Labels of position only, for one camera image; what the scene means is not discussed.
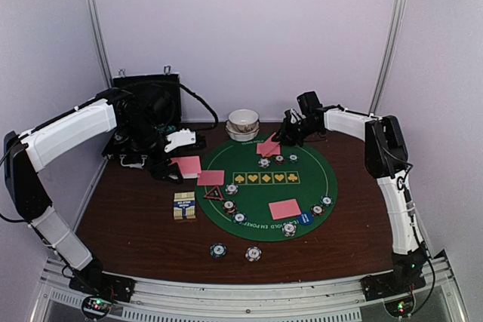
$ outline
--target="blue chip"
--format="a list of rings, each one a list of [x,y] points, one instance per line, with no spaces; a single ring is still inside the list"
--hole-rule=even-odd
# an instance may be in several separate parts
[[[301,213],[298,217],[297,220],[301,225],[310,225],[314,221],[314,217],[312,216],[311,213]]]

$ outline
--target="white enclosure wall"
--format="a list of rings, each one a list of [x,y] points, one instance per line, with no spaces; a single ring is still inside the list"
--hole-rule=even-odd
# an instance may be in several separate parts
[[[221,118],[279,120],[296,96],[366,111],[394,0],[97,0],[113,75],[170,64]],[[184,97],[185,118],[210,115]]]
[[[47,121],[102,90],[85,0],[0,0],[0,135]],[[103,141],[91,140],[41,172],[55,207],[73,225]],[[0,212],[18,215],[0,173]],[[47,249],[24,224],[0,220],[0,320],[24,322]]]
[[[380,114],[399,117],[411,190],[471,320],[483,304],[483,0],[408,0]]]

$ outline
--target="white bowl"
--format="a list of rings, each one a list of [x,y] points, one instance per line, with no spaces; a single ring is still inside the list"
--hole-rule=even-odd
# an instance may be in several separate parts
[[[237,109],[229,114],[232,128],[240,133],[251,133],[257,128],[258,114],[251,109]]]
[[[259,130],[260,128],[257,127],[255,130],[251,131],[250,133],[238,133],[238,132],[233,132],[228,127],[226,127],[226,132],[228,133],[229,138],[232,140],[238,141],[239,143],[246,143],[247,141],[253,140],[255,137],[257,137]]]
[[[255,128],[254,128],[253,130],[251,130],[250,132],[240,132],[240,131],[238,131],[238,130],[235,128],[235,126],[234,126],[234,125],[233,125],[233,124],[232,124],[230,121],[227,121],[227,122],[226,122],[225,128],[226,128],[227,130],[229,130],[229,131],[233,132],[233,133],[237,133],[237,134],[239,134],[239,135],[245,135],[245,134],[247,134],[247,133],[252,133],[252,132],[254,132],[255,130],[257,130],[258,128],[260,128],[260,122],[258,122],[258,121],[257,121],[257,122],[255,123]]]

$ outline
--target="brown table surface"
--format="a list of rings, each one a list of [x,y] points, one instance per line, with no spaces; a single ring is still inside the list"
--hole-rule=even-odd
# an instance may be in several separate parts
[[[262,124],[270,134],[277,124]],[[205,133],[203,157],[228,140],[223,125]],[[85,212],[78,236],[103,262],[106,271],[134,277],[216,284],[265,284],[320,281],[391,269],[392,234],[386,205],[376,181],[364,167],[364,143],[341,133],[310,143],[333,167],[337,205],[324,224],[285,242],[254,242],[218,228],[197,206],[196,220],[173,220],[175,192],[194,191],[156,181],[147,171],[110,161]],[[221,259],[209,248],[223,243]],[[263,256],[249,262],[245,251],[258,246]]]

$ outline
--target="green felt mat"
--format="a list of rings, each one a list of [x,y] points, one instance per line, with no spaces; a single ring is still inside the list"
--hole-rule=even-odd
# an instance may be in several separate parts
[[[329,217],[336,204],[337,178],[327,160],[310,146],[282,146],[281,153],[286,159],[283,165],[277,165],[270,158],[268,168],[259,167],[257,143],[265,141],[267,137],[258,136],[247,143],[229,141],[202,161],[203,170],[225,170],[225,184],[238,183],[236,195],[227,195],[224,186],[220,189],[225,199],[233,200],[238,211],[247,215],[245,224],[235,224],[232,216],[224,213],[222,201],[203,198],[212,189],[211,186],[197,187],[196,199],[211,221],[231,234],[252,241],[286,241],[311,232]],[[288,161],[290,154],[299,157],[297,163]],[[310,213],[310,207],[320,204],[322,195],[330,196],[333,204],[325,208],[322,216],[314,216],[311,225],[299,224],[296,217],[272,219],[269,203],[295,198],[300,210]],[[286,238],[283,235],[281,226],[284,222],[297,224],[295,237]]]

